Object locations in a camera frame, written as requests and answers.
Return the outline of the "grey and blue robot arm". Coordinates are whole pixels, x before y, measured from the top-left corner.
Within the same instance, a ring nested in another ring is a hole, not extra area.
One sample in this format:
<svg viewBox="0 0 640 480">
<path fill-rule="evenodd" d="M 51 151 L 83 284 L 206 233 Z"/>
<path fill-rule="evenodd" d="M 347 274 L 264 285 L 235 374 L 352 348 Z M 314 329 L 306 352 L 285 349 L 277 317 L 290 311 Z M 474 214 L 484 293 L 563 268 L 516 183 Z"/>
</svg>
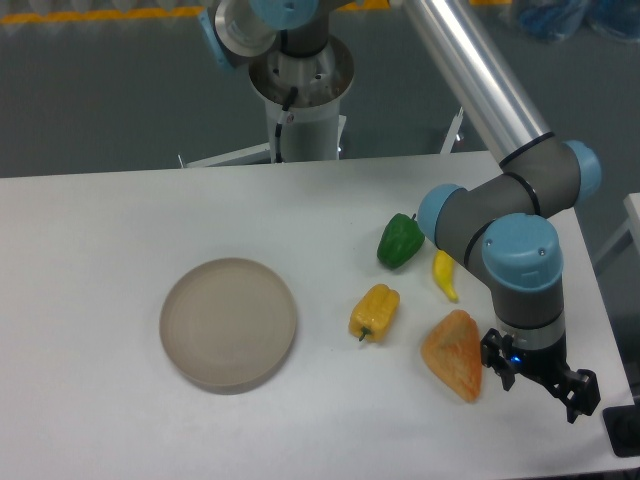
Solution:
<svg viewBox="0 0 640 480">
<path fill-rule="evenodd" d="M 352 57 L 329 32 L 335 1 L 216 1 L 198 22 L 222 66 L 247 65 L 263 99 L 275 163 L 338 158 L 338 103 Z M 486 285 L 497 325 L 478 345 L 505 388 L 517 376 L 543 386 L 574 421 L 595 411 L 596 375 L 566 361 L 563 257 L 551 218 L 594 193 L 597 156 L 562 142 L 460 1 L 406 1 L 403 11 L 460 102 L 500 174 L 467 190 L 432 189 L 417 226 Z"/>
</svg>

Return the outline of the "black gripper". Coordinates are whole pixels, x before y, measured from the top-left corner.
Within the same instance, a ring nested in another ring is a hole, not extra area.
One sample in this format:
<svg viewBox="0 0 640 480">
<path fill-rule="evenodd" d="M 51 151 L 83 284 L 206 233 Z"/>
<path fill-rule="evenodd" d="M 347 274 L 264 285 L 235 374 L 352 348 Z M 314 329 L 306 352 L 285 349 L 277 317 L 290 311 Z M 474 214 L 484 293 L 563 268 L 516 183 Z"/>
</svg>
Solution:
<svg viewBox="0 0 640 480">
<path fill-rule="evenodd" d="M 526 350 L 514 346 L 512 336 L 491 328 L 480 342 L 480 354 L 482 365 L 494 371 L 505 391 L 512 388 L 518 373 L 552 388 L 551 394 L 565 406 L 570 424 L 579 416 L 591 416 L 600 403 L 596 373 L 569 369 L 565 335 L 546 348 Z"/>
</svg>

